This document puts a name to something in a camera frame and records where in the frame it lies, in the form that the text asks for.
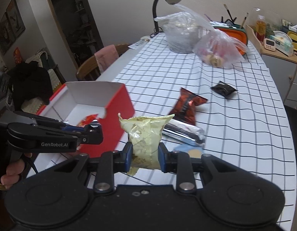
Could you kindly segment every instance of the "bottle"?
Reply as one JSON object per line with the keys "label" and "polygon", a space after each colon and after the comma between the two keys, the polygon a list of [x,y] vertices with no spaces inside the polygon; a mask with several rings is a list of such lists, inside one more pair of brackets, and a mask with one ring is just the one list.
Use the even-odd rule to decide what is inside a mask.
{"label": "bottle", "polygon": [[263,44],[266,34],[266,22],[265,17],[258,15],[256,21],[256,37]]}

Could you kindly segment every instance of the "white wall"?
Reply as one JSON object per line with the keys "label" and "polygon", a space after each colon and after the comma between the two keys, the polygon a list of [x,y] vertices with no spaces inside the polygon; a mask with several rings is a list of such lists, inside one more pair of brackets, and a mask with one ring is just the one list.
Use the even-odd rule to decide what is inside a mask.
{"label": "white wall", "polygon": [[[11,0],[0,0],[0,21]],[[13,52],[16,47],[19,48],[24,59],[34,55],[35,52],[46,47],[45,41],[38,28],[29,0],[16,0],[21,18],[26,27],[25,31],[16,39],[5,55],[1,55],[4,63],[12,68],[15,66]]]}
{"label": "white wall", "polygon": [[47,0],[29,0],[49,52],[67,81],[76,81],[76,68],[66,49]]}
{"label": "white wall", "polygon": [[[153,32],[151,15],[153,0],[88,0],[105,46],[122,42],[134,43]],[[213,20],[228,18],[223,4],[227,4],[233,17],[241,23],[246,12],[253,7],[277,12],[283,19],[297,23],[297,0],[182,0],[181,4]],[[157,15],[164,16],[174,10],[164,0],[157,6]]]}

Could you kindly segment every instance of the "pink towel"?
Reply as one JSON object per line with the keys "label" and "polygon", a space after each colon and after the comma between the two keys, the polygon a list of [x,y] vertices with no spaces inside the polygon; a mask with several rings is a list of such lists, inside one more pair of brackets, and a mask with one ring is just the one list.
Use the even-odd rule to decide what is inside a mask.
{"label": "pink towel", "polygon": [[109,45],[102,48],[101,50],[95,53],[95,58],[100,70],[100,73],[103,73],[112,63],[119,58],[119,54],[116,51],[114,45]]}

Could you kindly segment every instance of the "human hand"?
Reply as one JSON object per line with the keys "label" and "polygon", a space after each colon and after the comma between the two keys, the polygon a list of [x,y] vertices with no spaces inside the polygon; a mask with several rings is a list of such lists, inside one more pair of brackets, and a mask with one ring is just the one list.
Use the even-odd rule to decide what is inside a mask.
{"label": "human hand", "polygon": [[[32,153],[24,154],[26,157],[31,157]],[[13,184],[19,181],[19,174],[24,170],[24,161],[19,159],[16,162],[9,164],[6,168],[6,175],[1,177],[1,183],[6,189],[9,189]]]}

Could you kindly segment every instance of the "silver foil package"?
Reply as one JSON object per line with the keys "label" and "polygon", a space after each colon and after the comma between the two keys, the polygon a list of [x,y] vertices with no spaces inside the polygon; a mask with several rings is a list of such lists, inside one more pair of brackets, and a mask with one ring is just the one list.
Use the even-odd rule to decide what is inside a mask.
{"label": "silver foil package", "polygon": [[165,125],[162,133],[192,146],[201,146],[205,142],[202,128],[175,119]]}

